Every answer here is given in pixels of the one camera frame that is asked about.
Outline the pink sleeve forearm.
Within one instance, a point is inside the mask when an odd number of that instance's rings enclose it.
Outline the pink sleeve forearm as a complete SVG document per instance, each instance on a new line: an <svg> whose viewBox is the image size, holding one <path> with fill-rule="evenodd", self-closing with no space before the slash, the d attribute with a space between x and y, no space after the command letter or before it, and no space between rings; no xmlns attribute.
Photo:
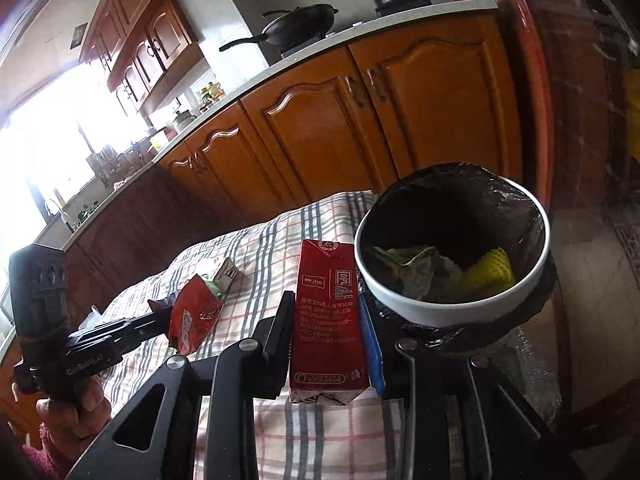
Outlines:
<svg viewBox="0 0 640 480"><path fill-rule="evenodd" d="M45 424L39 427L42 448L23 445L22 449L30 466L33 466L40 479L64 480L74 466L54 444L51 433Z"/></svg>

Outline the person's left hand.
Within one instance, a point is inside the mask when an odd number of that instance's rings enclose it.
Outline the person's left hand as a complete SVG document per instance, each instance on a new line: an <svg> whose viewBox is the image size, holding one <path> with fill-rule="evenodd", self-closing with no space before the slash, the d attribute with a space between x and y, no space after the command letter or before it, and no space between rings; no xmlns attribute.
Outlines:
<svg viewBox="0 0 640 480"><path fill-rule="evenodd" d="M111 403L98 376L89 378L78 404L51 398L36 402L40 425L49 429L56 447L75 463L111 420Z"/></svg>

